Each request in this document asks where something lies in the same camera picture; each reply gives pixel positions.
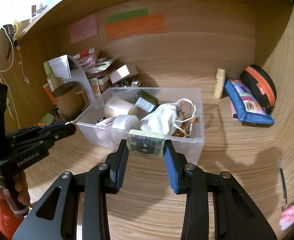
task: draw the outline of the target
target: brown mug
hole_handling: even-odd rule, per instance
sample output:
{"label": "brown mug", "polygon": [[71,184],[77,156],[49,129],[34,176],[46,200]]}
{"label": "brown mug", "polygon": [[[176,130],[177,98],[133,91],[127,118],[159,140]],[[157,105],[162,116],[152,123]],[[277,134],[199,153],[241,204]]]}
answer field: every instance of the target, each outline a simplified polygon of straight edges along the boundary
{"label": "brown mug", "polygon": [[66,121],[73,121],[82,111],[84,111],[88,104],[84,91],[78,91],[77,82],[67,82],[52,92],[58,108]]}

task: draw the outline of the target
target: green lid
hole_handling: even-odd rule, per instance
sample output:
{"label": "green lid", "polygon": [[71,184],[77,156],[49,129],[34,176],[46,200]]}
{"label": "green lid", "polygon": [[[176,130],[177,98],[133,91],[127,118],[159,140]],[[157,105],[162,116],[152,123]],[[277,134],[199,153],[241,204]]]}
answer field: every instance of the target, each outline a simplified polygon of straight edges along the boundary
{"label": "green lid", "polygon": [[47,75],[50,75],[52,73],[52,69],[51,69],[50,64],[49,64],[48,61],[43,63],[43,67],[45,68],[45,73]]}

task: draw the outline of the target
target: person's arm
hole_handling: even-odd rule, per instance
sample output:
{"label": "person's arm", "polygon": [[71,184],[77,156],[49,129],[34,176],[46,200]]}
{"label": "person's arm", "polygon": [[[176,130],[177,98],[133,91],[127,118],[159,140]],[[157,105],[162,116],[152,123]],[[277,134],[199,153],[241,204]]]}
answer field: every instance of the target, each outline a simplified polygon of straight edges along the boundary
{"label": "person's arm", "polygon": [[[26,174],[24,172],[20,173],[15,188],[19,192],[18,200],[24,205],[29,205],[30,196],[28,193]],[[8,240],[12,240],[13,234],[23,221],[23,217],[18,218],[13,214],[5,200],[6,197],[10,197],[10,192],[6,188],[0,186],[0,231]]]}

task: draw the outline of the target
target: pink sticky note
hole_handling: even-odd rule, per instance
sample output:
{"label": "pink sticky note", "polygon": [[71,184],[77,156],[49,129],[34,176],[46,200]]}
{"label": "pink sticky note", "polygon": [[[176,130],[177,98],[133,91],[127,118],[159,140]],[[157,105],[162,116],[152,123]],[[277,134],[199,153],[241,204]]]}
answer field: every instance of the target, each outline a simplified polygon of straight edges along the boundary
{"label": "pink sticky note", "polygon": [[84,41],[97,34],[97,22],[94,14],[69,25],[70,43]]}

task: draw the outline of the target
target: pink box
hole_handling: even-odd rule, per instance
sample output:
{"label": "pink box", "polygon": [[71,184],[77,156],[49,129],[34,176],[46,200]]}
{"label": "pink box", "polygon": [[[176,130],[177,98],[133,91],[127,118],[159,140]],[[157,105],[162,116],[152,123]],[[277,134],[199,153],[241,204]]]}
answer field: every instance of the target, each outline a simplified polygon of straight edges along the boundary
{"label": "pink box", "polygon": [[111,83],[115,84],[123,79],[133,77],[138,74],[135,66],[123,65],[121,68],[109,74]]}

